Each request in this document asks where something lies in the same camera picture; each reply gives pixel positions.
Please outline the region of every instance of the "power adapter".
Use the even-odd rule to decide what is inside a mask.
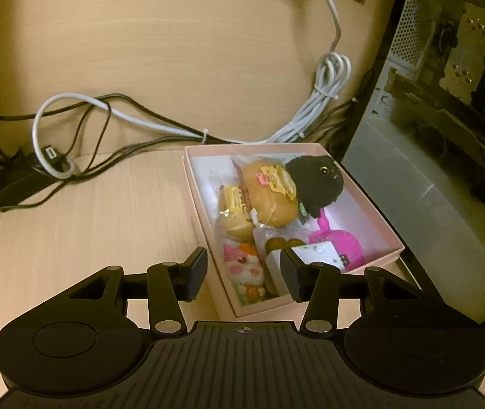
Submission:
[[[56,170],[63,170],[64,155],[46,146],[42,153]],[[19,150],[9,165],[0,170],[0,207],[15,206],[58,180],[45,172],[36,154]]]

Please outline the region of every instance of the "white cable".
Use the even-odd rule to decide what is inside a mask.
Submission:
[[[34,117],[34,122],[32,123],[32,147],[34,148],[34,153],[36,154],[36,157],[38,158],[38,161],[40,164],[43,166],[43,168],[49,172],[52,176],[58,179],[65,180],[69,178],[75,171],[75,165],[72,160],[67,159],[70,165],[70,168],[66,172],[59,172],[56,170],[45,158],[45,156],[42,153],[42,150],[40,148],[40,141],[38,139],[38,126],[40,124],[40,118],[42,117],[43,113],[45,110],[53,104],[55,101],[58,100],[63,100],[63,99],[76,99],[76,100],[81,100],[85,101],[86,103],[89,103],[91,105],[94,105],[102,110],[108,111],[108,105],[100,100],[97,100],[92,97],[88,97],[86,95],[82,94],[73,94],[71,92],[66,93],[66,94],[58,94],[50,99],[48,99],[45,103],[42,104],[40,109],[36,112],[36,116]],[[112,114],[114,114],[116,117],[119,117],[123,120],[126,120],[128,122],[131,122],[135,125],[146,127],[149,129],[155,129],[156,131],[163,132],[163,133],[170,133],[174,135],[181,135],[184,137],[194,137],[194,138],[201,138],[199,135],[196,135],[194,133],[188,132],[184,129],[178,129],[177,127],[169,127],[169,126],[164,126],[161,124],[149,122],[149,121],[143,121],[138,118],[131,117],[117,109],[112,108],[111,109]]]
[[[337,44],[339,43],[339,40],[341,38],[339,14],[337,13],[337,8],[335,7],[335,3],[333,2],[333,0],[326,0],[326,2],[328,3],[331,14],[333,16],[333,23],[335,25],[335,38],[331,43],[330,51],[328,53],[325,53],[320,58],[318,68],[316,70],[314,90],[312,91],[309,99],[303,104],[303,106],[301,106],[301,108],[288,122],[288,124],[279,129],[269,138],[258,142],[244,142],[239,140],[226,141],[245,145],[263,145],[265,143],[293,142],[298,138],[304,137],[304,131],[307,130],[307,128],[320,117],[321,113],[331,99],[337,100],[339,98],[338,93],[347,84],[347,81],[350,78],[352,68],[350,66],[350,60],[346,56],[339,55],[335,52],[335,48],[337,47]],[[95,98],[88,97],[86,95],[67,93],[58,94],[51,97],[45,103],[43,103],[41,108],[37,111],[36,116],[34,117],[34,122],[32,123],[32,146],[34,147],[34,152],[36,153],[40,164],[48,173],[58,179],[67,179],[75,171],[75,164],[73,163],[73,161],[68,158],[67,160],[70,165],[69,170],[67,170],[66,172],[59,172],[49,164],[45,156],[42,154],[40,142],[38,140],[38,126],[40,124],[40,118],[42,117],[44,111],[55,101],[62,99],[76,99],[85,101],[105,111],[108,111],[108,106],[106,105],[106,103],[101,102],[100,100],[97,100]],[[132,124],[153,129],[162,133],[169,133],[183,137],[202,138],[203,143],[208,136],[207,129],[205,129],[205,132],[201,137],[200,135],[196,135],[192,132],[177,127],[164,126],[154,122],[143,121],[131,117],[114,108],[111,109],[111,112],[116,117],[131,122]]]

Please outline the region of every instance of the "triangular cutout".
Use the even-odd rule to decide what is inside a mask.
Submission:
[[[100,300],[104,290],[106,289],[106,284],[108,283],[108,277],[102,276],[91,281],[88,285],[85,285],[81,289],[78,289],[70,298],[75,298],[79,300]]]
[[[416,295],[387,278],[381,278],[382,290],[387,300],[416,300]]]

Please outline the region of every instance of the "magenta toy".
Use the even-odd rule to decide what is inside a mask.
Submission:
[[[360,242],[354,235],[346,230],[332,230],[323,208],[320,209],[318,226],[320,227],[320,230],[313,232],[309,236],[309,243],[313,244],[321,243],[323,241],[331,241],[331,243],[333,243],[333,247],[337,251],[337,254],[339,254],[341,260],[345,264],[347,272],[359,268],[365,264]]]

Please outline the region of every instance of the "ribbed black surface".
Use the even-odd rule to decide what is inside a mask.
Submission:
[[[485,399],[472,390],[417,399],[376,388],[333,343],[289,323],[201,322],[186,337],[157,342],[133,375],[105,391],[68,399],[11,391],[3,408],[485,409]]]

